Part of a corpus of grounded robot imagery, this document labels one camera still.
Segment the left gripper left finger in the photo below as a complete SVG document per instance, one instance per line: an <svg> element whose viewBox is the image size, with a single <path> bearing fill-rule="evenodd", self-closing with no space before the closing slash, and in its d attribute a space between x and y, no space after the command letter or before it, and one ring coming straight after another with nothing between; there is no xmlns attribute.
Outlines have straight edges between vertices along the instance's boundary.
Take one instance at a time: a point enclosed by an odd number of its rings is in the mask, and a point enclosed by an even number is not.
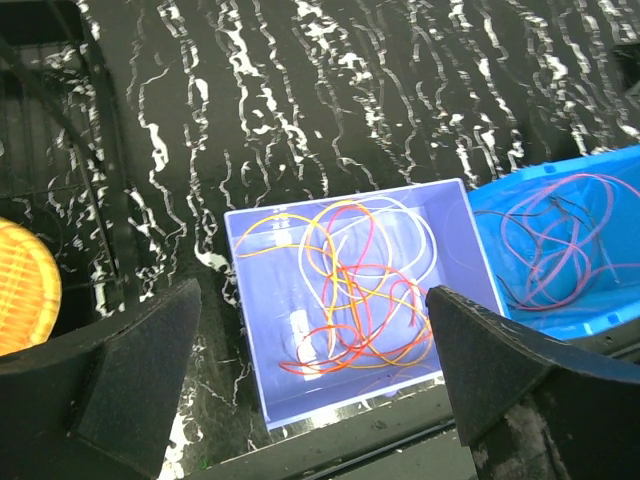
<svg viewBox="0 0 640 480"><path fill-rule="evenodd" d="M200 314L188 279L2 356L2 478L157 478Z"/></svg>

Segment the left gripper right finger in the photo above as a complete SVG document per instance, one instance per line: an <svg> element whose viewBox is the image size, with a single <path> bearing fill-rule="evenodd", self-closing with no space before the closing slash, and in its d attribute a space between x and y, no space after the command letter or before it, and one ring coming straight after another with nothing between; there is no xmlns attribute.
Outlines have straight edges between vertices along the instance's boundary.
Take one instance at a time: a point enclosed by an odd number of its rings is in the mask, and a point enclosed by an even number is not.
<svg viewBox="0 0 640 480"><path fill-rule="evenodd" d="M481 479L636 479L639 365L438 286L426 300L462 445Z"/></svg>

